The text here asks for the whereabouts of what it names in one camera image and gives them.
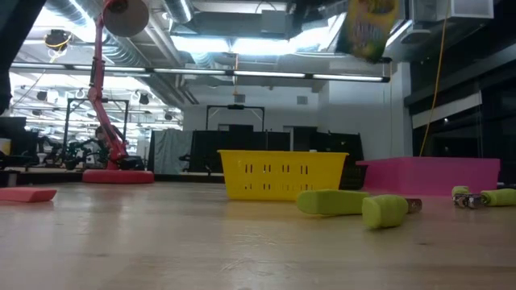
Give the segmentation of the yellow Crayola crayon box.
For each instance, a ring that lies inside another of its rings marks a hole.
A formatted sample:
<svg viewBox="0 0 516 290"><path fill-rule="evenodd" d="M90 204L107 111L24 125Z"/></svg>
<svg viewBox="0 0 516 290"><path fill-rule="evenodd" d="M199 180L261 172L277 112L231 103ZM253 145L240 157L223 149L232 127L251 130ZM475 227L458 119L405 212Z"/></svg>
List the yellow Crayola crayon box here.
<svg viewBox="0 0 516 290"><path fill-rule="evenodd" d="M335 53L378 63L398 11L398 0L349 0Z"/></svg>

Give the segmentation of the orange eraser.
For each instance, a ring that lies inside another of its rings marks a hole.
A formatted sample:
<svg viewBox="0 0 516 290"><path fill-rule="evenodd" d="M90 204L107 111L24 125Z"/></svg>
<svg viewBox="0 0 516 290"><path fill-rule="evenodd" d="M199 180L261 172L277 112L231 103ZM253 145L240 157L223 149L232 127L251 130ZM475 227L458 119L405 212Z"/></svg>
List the orange eraser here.
<svg viewBox="0 0 516 290"><path fill-rule="evenodd" d="M0 188L0 201L45 202L50 201L57 191L49 188L10 187Z"/></svg>

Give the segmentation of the black partition screen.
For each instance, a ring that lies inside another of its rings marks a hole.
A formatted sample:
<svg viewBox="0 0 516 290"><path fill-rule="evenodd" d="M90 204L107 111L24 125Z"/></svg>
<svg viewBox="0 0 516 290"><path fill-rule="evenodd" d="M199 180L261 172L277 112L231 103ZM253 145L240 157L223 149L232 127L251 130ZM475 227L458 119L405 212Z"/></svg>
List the black partition screen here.
<svg viewBox="0 0 516 290"><path fill-rule="evenodd" d="M364 159L358 134L318 132L314 127L295 126L284 132L253 131L248 125L231 125L229 130L196 130L190 153L185 156L189 172L221 173L219 150L345 152L347 162Z"/></svg>

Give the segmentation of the yellow plastic basket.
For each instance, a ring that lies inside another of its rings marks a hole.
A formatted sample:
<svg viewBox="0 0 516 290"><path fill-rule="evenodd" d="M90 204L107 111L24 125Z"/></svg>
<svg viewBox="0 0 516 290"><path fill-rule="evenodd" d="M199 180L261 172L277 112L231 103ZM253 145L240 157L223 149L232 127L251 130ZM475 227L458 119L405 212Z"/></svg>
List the yellow plastic basket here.
<svg viewBox="0 0 516 290"><path fill-rule="evenodd" d="M306 190L337 189L348 154L220 150L231 200L294 201Z"/></svg>

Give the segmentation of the grey cover cloth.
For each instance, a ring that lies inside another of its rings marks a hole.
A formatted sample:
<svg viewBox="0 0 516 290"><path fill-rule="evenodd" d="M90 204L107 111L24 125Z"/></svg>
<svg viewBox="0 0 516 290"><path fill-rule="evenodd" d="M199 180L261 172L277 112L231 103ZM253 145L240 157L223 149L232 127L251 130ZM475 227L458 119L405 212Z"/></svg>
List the grey cover cloth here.
<svg viewBox="0 0 516 290"><path fill-rule="evenodd" d="M193 132L189 130L154 130L151 134L148 169L155 174L179 175L187 167L180 158L190 153Z"/></svg>

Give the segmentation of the long light bar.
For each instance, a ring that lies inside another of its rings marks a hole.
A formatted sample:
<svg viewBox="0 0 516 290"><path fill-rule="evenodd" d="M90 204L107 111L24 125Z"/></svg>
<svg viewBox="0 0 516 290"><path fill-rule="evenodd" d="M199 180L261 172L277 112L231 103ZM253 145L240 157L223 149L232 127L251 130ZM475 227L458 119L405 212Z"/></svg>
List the long light bar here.
<svg viewBox="0 0 516 290"><path fill-rule="evenodd" d="M11 69L18 70L51 70L51 71L91 71L93 65L87 64L49 64L49 63L31 63L31 62L14 62ZM149 68L149 67L124 67L124 66L106 66L105 72L122 73L135 76L147 76L151 74L170 74L170 75L194 75L194 76L212 76L212 77L268 77L268 78L285 78L298 80L316 80L316 81L355 81L355 82L371 82L371 83L387 83L390 77L385 76L369 76L369 75L349 75L349 74L322 74L307 72L267 72L267 71L249 71L234 69L199 69L199 68Z"/></svg>

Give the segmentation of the black plastic basket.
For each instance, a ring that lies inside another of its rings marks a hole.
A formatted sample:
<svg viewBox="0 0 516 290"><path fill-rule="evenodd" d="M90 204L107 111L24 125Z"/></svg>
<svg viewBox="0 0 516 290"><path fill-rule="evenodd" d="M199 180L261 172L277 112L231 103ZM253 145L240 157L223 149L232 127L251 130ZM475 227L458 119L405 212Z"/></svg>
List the black plastic basket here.
<svg viewBox="0 0 516 290"><path fill-rule="evenodd" d="M361 190L367 172L367 165L345 165L343 167L339 188L342 190Z"/></svg>

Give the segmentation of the person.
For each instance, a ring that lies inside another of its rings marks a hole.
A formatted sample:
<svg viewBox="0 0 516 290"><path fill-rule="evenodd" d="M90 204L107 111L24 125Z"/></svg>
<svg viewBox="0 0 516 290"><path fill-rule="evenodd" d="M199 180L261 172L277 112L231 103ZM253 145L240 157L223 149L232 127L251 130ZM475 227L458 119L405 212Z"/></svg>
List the person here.
<svg viewBox="0 0 516 290"><path fill-rule="evenodd" d="M99 126L95 131L95 138L97 141L98 149L98 157L101 163L106 163L110 156L110 144L107 141L106 134L101 126Z"/></svg>

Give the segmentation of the red desk lamp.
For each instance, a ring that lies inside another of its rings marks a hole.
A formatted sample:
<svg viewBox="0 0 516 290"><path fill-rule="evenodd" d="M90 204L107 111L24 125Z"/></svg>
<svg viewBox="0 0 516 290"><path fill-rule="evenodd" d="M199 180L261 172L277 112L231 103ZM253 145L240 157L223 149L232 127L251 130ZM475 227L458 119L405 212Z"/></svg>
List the red desk lamp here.
<svg viewBox="0 0 516 290"><path fill-rule="evenodd" d="M100 127L109 144L109 157L105 169L88 169L82 180L95 184L151 184L152 172L136 170L132 166L140 161L129 156L126 144L119 138L102 104L105 61L102 59L103 31L112 35L132 37L140 33L149 20L148 6L143 0L104 0L100 15L95 20L94 57L90 73L88 99L97 115Z"/></svg>

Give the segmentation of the pinkish red plastic tray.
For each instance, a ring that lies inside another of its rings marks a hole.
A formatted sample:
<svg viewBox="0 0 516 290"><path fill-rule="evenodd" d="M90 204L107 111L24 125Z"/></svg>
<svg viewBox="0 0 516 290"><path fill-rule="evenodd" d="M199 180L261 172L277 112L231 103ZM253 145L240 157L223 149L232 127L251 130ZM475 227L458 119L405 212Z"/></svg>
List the pinkish red plastic tray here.
<svg viewBox="0 0 516 290"><path fill-rule="evenodd" d="M365 166L363 190L402 196L449 197L456 186L478 193L495 189L499 159L397 157L359 161Z"/></svg>

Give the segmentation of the black monitor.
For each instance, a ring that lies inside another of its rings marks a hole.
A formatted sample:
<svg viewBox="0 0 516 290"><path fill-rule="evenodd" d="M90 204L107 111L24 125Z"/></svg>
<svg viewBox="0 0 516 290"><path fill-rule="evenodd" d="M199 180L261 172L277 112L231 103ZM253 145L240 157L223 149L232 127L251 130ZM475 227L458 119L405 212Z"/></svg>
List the black monitor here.
<svg viewBox="0 0 516 290"><path fill-rule="evenodd" d="M0 117L0 155L22 155L27 131L25 117Z"/></svg>

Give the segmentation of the tall black background frame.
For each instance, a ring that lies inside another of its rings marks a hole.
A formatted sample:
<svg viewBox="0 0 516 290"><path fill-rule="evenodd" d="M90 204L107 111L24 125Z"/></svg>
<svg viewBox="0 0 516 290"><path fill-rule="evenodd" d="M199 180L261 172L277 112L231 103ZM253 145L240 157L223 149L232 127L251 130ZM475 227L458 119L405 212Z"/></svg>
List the tall black background frame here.
<svg viewBox="0 0 516 290"><path fill-rule="evenodd" d="M63 137L63 145L62 145L62 152L61 152L61 159L65 158L65 154L68 150L68 137L69 137L69 123L70 123L70 114L76 110L80 105L82 105L86 99L82 98L68 98L67 99L67 106L66 106L66 115L65 115L65 121L64 121L64 137ZM130 102L128 100L117 100L117 99L109 99L109 98L103 98L102 103L109 103L113 102L114 104L118 105L119 103L125 104L125 109L123 110L124 113L124 119L123 119L123 136L121 138L122 144L125 145L126 142L126 134L127 134L127 121L128 121L128 115L129 115L129 104Z"/></svg>

